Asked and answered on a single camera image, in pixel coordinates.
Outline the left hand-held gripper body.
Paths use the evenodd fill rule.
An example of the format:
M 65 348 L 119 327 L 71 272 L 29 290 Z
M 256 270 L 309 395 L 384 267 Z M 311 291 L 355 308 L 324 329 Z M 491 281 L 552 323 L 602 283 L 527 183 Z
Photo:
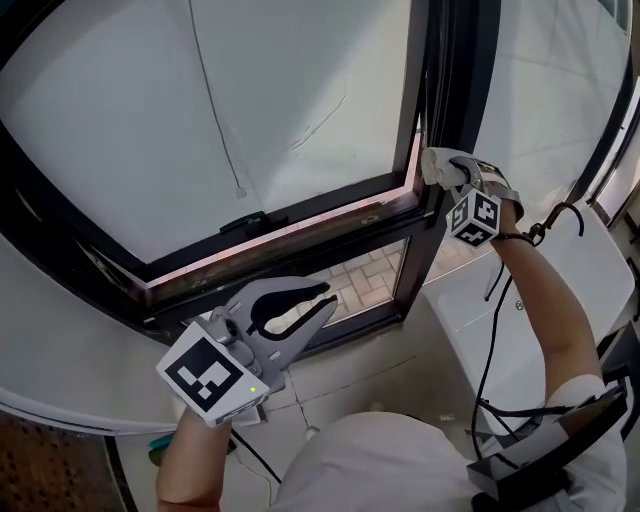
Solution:
M 208 426 L 219 426 L 285 388 L 284 372 L 250 346 L 238 306 L 197 318 L 158 363 L 172 391 Z

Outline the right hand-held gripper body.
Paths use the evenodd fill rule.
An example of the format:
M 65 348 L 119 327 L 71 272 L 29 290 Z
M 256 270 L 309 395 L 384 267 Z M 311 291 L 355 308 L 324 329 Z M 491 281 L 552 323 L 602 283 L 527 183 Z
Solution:
M 455 205 L 449 212 L 451 237 L 472 248 L 485 245 L 499 234 L 501 204 L 504 200 L 512 203 L 517 221 L 524 216 L 519 193 L 511 188 L 499 168 L 476 160 L 481 170 L 483 188 L 453 186 L 451 194 Z

